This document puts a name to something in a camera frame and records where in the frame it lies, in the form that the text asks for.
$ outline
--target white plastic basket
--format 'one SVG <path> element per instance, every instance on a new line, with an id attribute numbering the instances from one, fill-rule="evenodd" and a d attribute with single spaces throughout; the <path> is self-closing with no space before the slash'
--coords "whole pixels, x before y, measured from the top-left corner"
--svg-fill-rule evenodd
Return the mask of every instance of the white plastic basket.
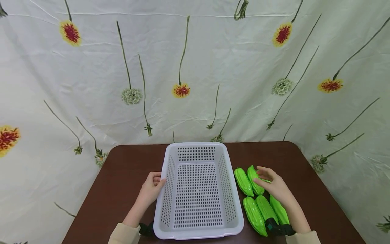
<path id="1" fill-rule="evenodd" d="M 154 233 L 160 239 L 237 235 L 244 217 L 227 148 L 222 143 L 174 143 L 165 151 Z"/>

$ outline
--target floral backdrop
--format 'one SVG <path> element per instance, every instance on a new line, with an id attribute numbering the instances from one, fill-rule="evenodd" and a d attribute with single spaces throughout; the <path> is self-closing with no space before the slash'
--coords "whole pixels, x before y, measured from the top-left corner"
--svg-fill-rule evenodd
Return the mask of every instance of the floral backdrop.
<path id="1" fill-rule="evenodd" d="M 113 147 L 185 141 L 291 141 L 389 243 L 390 2 L 0 2 L 0 243 L 61 243 Z"/>

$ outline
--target sleeve cuff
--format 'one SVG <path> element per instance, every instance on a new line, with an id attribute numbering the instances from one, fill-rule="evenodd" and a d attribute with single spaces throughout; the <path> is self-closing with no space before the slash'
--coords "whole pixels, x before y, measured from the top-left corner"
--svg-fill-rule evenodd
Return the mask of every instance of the sleeve cuff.
<path id="1" fill-rule="evenodd" d="M 135 238 L 139 238 L 141 227 L 132 228 L 119 223 L 110 236 L 110 240 L 115 240 L 123 244 L 131 244 Z"/>
<path id="2" fill-rule="evenodd" d="M 320 244 L 317 233 L 312 231 L 307 234 L 294 234 L 291 236 L 286 236 L 287 244 L 302 244 L 302 243 L 310 243 L 310 244 Z"/>

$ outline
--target right hand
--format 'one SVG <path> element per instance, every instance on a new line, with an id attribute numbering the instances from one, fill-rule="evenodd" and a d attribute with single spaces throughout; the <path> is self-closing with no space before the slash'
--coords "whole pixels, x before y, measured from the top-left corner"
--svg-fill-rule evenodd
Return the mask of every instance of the right hand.
<path id="1" fill-rule="evenodd" d="M 258 166 L 257 174 L 259 175 L 259 178 L 269 180 L 271 183 L 261 179 L 253 179 L 253 182 L 266 189 L 284 208 L 289 204 L 296 202 L 295 197 L 284 180 L 272 169 Z"/>

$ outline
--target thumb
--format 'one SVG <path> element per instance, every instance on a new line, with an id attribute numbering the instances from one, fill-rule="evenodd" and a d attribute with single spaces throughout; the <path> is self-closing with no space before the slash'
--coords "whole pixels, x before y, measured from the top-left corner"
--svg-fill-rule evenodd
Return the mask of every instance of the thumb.
<path id="1" fill-rule="evenodd" d="M 259 178 L 254 178 L 253 182 L 255 182 L 257 185 L 261 186 L 262 188 L 264 188 L 266 190 L 268 190 L 268 188 L 271 186 L 270 183 L 265 182 L 265 181 L 263 181 L 263 180 L 261 180 Z"/>
<path id="2" fill-rule="evenodd" d="M 160 182 L 159 182 L 158 185 L 156 186 L 156 188 L 158 189 L 158 191 L 161 191 L 161 189 L 164 187 L 166 181 L 167 181 L 167 179 L 161 179 L 161 180 L 160 180 Z"/>

